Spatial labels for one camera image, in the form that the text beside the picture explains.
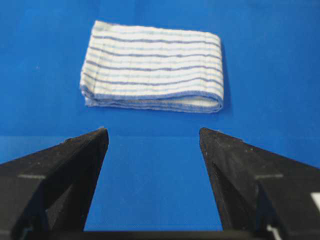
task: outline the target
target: folded towel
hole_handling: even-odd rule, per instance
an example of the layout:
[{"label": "folded towel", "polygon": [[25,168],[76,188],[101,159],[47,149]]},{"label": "folded towel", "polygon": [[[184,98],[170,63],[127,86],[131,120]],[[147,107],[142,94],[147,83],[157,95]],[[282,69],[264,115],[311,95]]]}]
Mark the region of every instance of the folded towel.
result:
[{"label": "folded towel", "polygon": [[80,89],[87,106],[218,112],[224,98],[220,38],[96,21]]}]

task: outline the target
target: blue surface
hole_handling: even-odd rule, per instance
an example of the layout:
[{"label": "blue surface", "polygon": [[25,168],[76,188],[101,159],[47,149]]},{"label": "blue surface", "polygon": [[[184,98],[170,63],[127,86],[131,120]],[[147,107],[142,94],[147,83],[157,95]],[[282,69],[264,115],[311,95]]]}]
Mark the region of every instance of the blue surface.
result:
[{"label": "blue surface", "polygon": [[[96,19],[218,34],[224,109],[85,107],[80,71]],[[319,0],[3,2],[0,162],[104,126],[87,230],[219,230],[201,127],[320,167],[319,24]]]}]

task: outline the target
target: white towel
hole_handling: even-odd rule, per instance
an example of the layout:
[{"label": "white towel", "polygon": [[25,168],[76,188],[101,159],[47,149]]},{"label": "white towel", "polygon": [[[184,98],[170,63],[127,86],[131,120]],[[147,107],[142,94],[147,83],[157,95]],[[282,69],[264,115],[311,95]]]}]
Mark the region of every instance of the white towel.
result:
[{"label": "white towel", "polygon": [[218,112],[224,99],[220,38],[96,21],[80,89],[87,106]]}]

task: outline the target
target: blue stripe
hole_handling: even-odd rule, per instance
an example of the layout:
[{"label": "blue stripe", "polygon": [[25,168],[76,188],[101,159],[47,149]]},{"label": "blue stripe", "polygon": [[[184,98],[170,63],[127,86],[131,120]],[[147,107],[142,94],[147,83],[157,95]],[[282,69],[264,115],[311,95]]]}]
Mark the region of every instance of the blue stripe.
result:
[{"label": "blue stripe", "polygon": [[222,71],[216,67],[211,66],[204,66],[204,65],[198,65],[198,66],[184,66],[184,67],[178,67],[178,68],[171,68],[171,67],[162,67],[162,68],[139,68],[139,67],[113,67],[113,66],[105,66],[98,64],[94,61],[86,60],[85,61],[88,64],[97,66],[102,69],[110,69],[110,70],[129,70],[129,71],[143,71],[143,72],[154,72],[154,71],[179,71],[179,70],[189,70],[189,69],[195,69],[195,68],[202,68],[202,69],[212,69],[215,71],[218,71],[222,73]]},{"label": "blue stripe", "polygon": [[152,40],[152,39],[122,39],[118,37],[113,37],[113,36],[97,36],[97,35],[92,35],[94,39],[110,39],[114,40],[117,42],[124,42],[124,43],[165,43],[165,44],[208,44],[208,45],[215,45],[220,48],[219,44],[216,44],[215,42],[211,41],[179,41],[179,40],[174,40],[174,41],[169,41],[169,40],[163,40],[163,39],[157,39],[157,40]]},{"label": "blue stripe", "polygon": [[96,70],[93,70],[87,66],[84,66],[83,69],[92,72],[94,74],[100,75],[100,76],[105,76],[105,77],[111,77],[111,78],[152,78],[152,79],[174,79],[174,78],[181,78],[181,77],[187,77],[190,75],[198,75],[198,74],[204,74],[206,76],[210,76],[210,77],[217,77],[219,79],[221,79],[221,81],[223,80],[223,76],[219,75],[219,74],[215,74],[215,73],[207,73],[207,72],[203,72],[203,71],[195,71],[192,73],[185,73],[185,74],[179,74],[179,75],[133,75],[133,74],[110,74],[110,73],[103,73],[103,72],[97,72]]},{"label": "blue stripe", "polygon": [[102,59],[106,62],[109,62],[109,63],[116,63],[116,64],[184,64],[184,63],[191,63],[191,62],[197,62],[197,63],[203,63],[205,62],[205,64],[217,64],[217,65],[220,65],[221,66],[221,61],[199,61],[199,60],[187,60],[187,61],[166,61],[166,62],[161,62],[161,61],[115,61],[113,60],[113,58],[109,58],[109,57],[104,57],[104,56],[99,56],[99,55],[96,55],[96,54],[93,54],[93,53],[87,53],[87,55],[91,56],[91,57],[94,57],[94,58],[99,58],[99,59]]},{"label": "blue stripe", "polygon": [[[93,84],[91,82],[89,82],[88,80],[86,80],[86,78],[82,78],[82,81],[84,81],[86,84],[93,86]],[[204,86],[203,84],[192,84],[192,85],[187,85],[187,86],[183,86],[183,87],[205,87],[206,89],[214,89],[216,91],[218,91],[221,95],[223,95],[223,90],[215,87],[215,86]],[[103,89],[103,90],[107,90],[110,91],[110,88],[105,87],[105,86],[97,86],[96,84],[94,85],[94,88],[96,89]],[[181,86],[178,87],[171,87],[171,88],[161,88],[161,89],[152,89],[149,88],[148,92],[166,92],[166,91],[172,91],[172,90],[178,90],[181,89]],[[140,89],[112,89],[112,92],[119,92],[119,93],[140,93],[142,92]]]},{"label": "blue stripe", "polygon": [[118,57],[158,57],[158,58],[176,57],[176,58],[186,58],[186,57],[202,56],[202,57],[212,57],[212,58],[216,58],[216,59],[221,59],[220,56],[213,55],[213,54],[189,54],[189,55],[182,55],[182,54],[161,55],[161,54],[135,54],[135,53],[121,54],[121,53],[115,53],[115,52],[107,51],[107,50],[104,50],[104,49],[101,49],[101,48],[98,48],[98,47],[93,47],[93,46],[89,46],[89,48],[93,49],[93,50],[101,51],[101,52],[109,54],[109,55],[118,56]]},{"label": "blue stripe", "polygon": [[101,82],[101,83],[108,83],[108,84],[122,84],[122,85],[143,85],[143,86],[168,86],[168,85],[174,85],[174,84],[181,84],[181,83],[188,83],[194,80],[202,80],[205,81],[207,83],[216,83],[218,85],[220,85],[221,87],[224,87],[221,82],[218,82],[217,80],[214,79],[206,79],[203,77],[195,77],[192,79],[187,79],[187,80],[180,80],[180,81],[172,81],[172,82],[160,82],[160,83],[150,83],[150,82],[127,82],[127,81],[108,81],[108,80],[101,80],[98,78],[95,78],[89,74],[87,74],[86,72],[82,72],[84,75],[86,75],[87,77],[97,81],[97,82]]},{"label": "blue stripe", "polygon": [[172,32],[157,32],[157,31],[112,31],[112,30],[107,30],[103,27],[93,27],[94,30],[96,31],[106,31],[109,33],[117,33],[117,34],[130,34],[130,35],[134,35],[134,34],[147,34],[147,35],[164,35],[164,36],[176,36],[176,37],[185,37],[185,38],[206,38],[206,39],[214,39],[219,41],[220,39],[217,36],[214,36],[212,33],[210,33],[212,36],[207,36],[207,35],[203,35],[203,34],[179,34],[179,33],[172,33]]},{"label": "blue stripe", "polygon": [[104,47],[108,47],[111,49],[118,49],[118,50],[139,50],[139,51],[213,51],[213,52],[217,52],[219,54],[221,54],[221,50],[219,49],[215,49],[215,48],[207,48],[207,47],[179,47],[179,48],[149,48],[149,47],[121,47],[121,46],[115,46],[115,45],[111,45],[111,44],[104,44],[104,43],[94,43],[95,45],[103,45]]}]

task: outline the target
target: blue background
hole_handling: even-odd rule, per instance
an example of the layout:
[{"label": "blue background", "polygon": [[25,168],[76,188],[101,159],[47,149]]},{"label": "blue background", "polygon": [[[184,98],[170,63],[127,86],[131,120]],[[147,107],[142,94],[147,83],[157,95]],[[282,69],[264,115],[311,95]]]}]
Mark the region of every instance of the blue background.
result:
[{"label": "blue background", "polygon": [[[80,71],[97,19],[218,34],[224,109],[85,107]],[[319,25],[319,0],[4,1],[0,163],[104,126],[86,230],[220,230],[199,129],[320,167]]]}]

